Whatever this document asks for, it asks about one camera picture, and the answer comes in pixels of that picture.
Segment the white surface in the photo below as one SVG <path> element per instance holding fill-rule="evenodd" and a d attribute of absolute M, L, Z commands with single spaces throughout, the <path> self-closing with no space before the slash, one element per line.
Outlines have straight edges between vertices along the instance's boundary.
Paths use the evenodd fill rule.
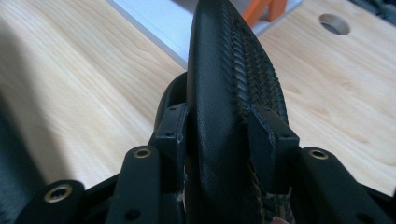
<path fill-rule="evenodd" d="M 187 69 L 193 12 L 198 0 L 107 0 L 123 17 Z M 289 0 L 284 17 L 303 0 Z M 231 0 L 242 13 L 249 0 Z M 274 22 L 258 21 L 253 32 L 258 35 Z"/>

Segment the metal grommet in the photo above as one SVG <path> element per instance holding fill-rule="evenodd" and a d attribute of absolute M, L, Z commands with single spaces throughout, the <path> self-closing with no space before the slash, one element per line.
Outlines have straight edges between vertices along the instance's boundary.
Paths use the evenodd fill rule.
<path fill-rule="evenodd" d="M 62 184 L 46 193 L 44 201 L 47 203 L 57 203 L 67 198 L 73 191 L 73 187 L 69 184 Z"/>
<path fill-rule="evenodd" d="M 309 151 L 309 155 L 311 155 L 313 158 L 316 158 L 318 160 L 327 160 L 329 159 L 329 155 L 323 151 L 319 151 L 316 149 L 312 149 Z"/>
<path fill-rule="evenodd" d="M 146 148 L 138 149 L 134 153 L 134 156 L 136 158 L 138 158 L 138 159 L 143 159 L 143 158 L 149 157 L 149 155 L 151 155 L 151 151 L 149 149 L 146 149 Z"/>

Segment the wooden table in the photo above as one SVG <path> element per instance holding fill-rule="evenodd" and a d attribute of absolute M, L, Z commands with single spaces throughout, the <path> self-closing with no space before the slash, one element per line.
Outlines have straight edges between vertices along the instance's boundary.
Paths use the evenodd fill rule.
<path fill-rule="evenodd" d="M 318 22 L 342 17 L 348 35 Z M 301 145 L 334 153 L 361 183 L 396 186 L 396 28 L 346 0 L 305 0 L 260 36 Z M 0 2 L 0 90 L 49 182 L 86 188 L 145 145 L 184 70 L 105 1 Z"/>

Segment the round hole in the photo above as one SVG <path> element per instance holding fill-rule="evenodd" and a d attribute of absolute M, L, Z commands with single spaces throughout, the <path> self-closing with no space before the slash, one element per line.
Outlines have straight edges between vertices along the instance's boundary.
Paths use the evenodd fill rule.
<path fill-rule="evenodd" d="M 374 220 L 372 217 L 363 214 L 363 213 L 357 213 L 356 218 L 361 222 L 361 223 L 374 223 Z"/>
<path fill-rule="evenodd" d="M 135 153 L 134 156 L 138 159 L 143 159 L 148 157 L 151 154 L 151 151 L 145 148 L 138 149 Z"/>
<path fill-rule="evenodd" d="M 319 159 L 319 160 L 327 160 L 329 158 L 329 156 L 326 153 L 319 151 L 319 150 L 310 150 L 309 154 L 312 157 Z"/>
<path fill-rule="evenodd" d="M 125 219 L 128 221 L 137 220 L 140 217 L 140 211 L 137 209 L 131 209 L 125 213 Z"/>
<path fill-rule="evenodd" d="M 68 184 L 60 185 L 47 192 L 44 196 L 44 201 L 47 203 L 57 203 L 67 198 L 72 193 L 72 190 L 72 186 Z"/>
<path fill-rule="evenodd" d="M 319 16 L 320 24 L 335 35 L 347 35 L 350 32 L 349 25 L 341 17 L 333 14 Z"/>

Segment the light wood desk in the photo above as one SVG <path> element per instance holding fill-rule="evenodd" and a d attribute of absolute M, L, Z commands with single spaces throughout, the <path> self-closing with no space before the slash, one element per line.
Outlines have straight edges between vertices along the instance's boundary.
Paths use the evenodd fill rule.
<path fill-rule="evenodd" d="M 344 18 L 333 35 L 318 17 Z M 361 183 L 396 186 L 396 28 L 346 0 L 305 0 L 260 36 L 301 145 L 333 152 Z M 105 1 L 0 2 L 0 90 L 49 182 L 86 188 L 145 145 L 184 72 Z"/>

